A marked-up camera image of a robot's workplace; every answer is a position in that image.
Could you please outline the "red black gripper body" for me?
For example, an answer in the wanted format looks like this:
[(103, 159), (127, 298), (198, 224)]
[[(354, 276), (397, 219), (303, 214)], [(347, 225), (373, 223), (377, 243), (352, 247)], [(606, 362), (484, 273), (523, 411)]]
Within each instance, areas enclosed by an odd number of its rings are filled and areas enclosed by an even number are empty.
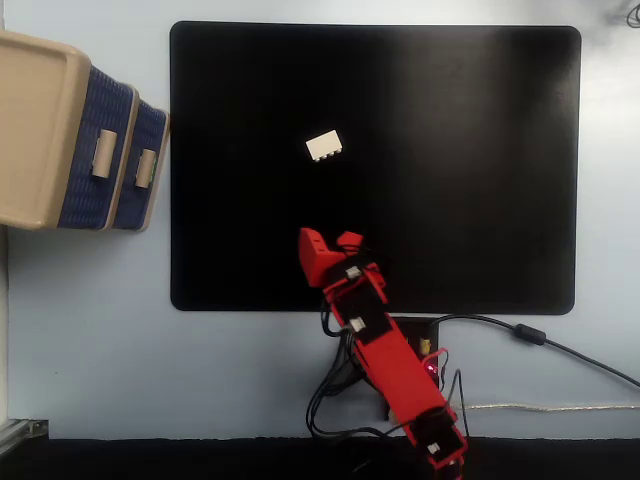
[(321, 290), (329, 303), (361, 285), (369, 285), (382, 303), (388, 298), (384, 292), (383, 275), (387, 258), (370, 248), (343, 248), (344, 258), (325, 272)]

